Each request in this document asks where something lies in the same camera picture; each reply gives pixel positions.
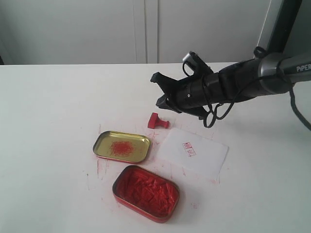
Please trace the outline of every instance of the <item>white table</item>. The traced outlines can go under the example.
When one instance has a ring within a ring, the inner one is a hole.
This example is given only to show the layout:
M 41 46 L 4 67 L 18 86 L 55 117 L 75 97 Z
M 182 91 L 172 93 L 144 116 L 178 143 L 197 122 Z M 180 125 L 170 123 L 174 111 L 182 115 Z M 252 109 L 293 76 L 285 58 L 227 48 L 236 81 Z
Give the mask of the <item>white table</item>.
M 214 71 L 228 63 L 210 64 Z M 184 77 L 180 64 L 1 66 L 0 232 L 310 232 L 311 133 L 289 95 L 236 104 L 205 129 L 194 116 L 160 110 L 157 71 Z M 311 119 L 311 82 L 295 87 Z M 211 182 L 159 161 L 169 130 L 147 129 L 152 112 L 174 127 L 229 146 Z M 103 131 L 153 140 L 143 164 L 182 190 L 173 217 L 159 224 L 116 203 L 112 184 L 127 164 L 97 159 Z

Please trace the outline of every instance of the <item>red tin box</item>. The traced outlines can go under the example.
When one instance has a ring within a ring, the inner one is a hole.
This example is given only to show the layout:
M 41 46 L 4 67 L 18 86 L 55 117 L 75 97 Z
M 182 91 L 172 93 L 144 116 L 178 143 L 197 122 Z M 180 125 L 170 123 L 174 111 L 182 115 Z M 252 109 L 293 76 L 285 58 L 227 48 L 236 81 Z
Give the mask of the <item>red tin box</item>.
M 179 201 L 178 186 L 139 166 L 127 166 L 112 187 L 116 200 L 155 222 L 166 222 Z

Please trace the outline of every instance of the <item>red stamp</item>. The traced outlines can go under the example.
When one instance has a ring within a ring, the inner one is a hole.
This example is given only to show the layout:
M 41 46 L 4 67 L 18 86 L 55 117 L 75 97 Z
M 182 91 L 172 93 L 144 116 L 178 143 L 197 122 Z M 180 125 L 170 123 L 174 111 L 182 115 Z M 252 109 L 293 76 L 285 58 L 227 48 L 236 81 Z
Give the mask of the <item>red stamp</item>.
M 194 152 L 194 149 L 193 149 L 190 142 L 183 143 L 183 147 L 184 147 L 185 151 L 188 153 L 188 156 L 196 155 L 196 153 Z

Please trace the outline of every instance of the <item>white wall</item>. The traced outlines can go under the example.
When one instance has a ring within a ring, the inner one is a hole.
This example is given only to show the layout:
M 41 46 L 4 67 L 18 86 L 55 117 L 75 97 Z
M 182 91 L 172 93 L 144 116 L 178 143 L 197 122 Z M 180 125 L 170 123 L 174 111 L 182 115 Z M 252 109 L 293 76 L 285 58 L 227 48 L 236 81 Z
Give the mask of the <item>white wall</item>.
M 295 56 L 311 52 L 311 1 L 303 0 L 284 53 Z
M 190 50 L 240 61 L 268 41 L 281 1 L 0 0 L 0 54 L 6 64 L 175 63 Z

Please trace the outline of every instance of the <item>open tin box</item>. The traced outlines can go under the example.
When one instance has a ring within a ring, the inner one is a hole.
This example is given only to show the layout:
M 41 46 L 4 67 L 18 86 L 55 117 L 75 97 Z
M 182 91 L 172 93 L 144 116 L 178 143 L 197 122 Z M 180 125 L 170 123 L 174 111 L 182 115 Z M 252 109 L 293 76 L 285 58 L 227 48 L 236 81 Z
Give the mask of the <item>open tin box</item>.
M 169 220 L 180 197 L 174 182 L 136 165 L 123 170 L 112 191 L 118 202 L 159 223 Z
M 137 164 L 143 161 L 151 141 L 142 135 L 106 131 L 93 151 L 100 157 Z M 178 186 L 139 166 L 126 167 L 112 187 L 118 202 L 155 222 L 166 222 L 179 201 Z

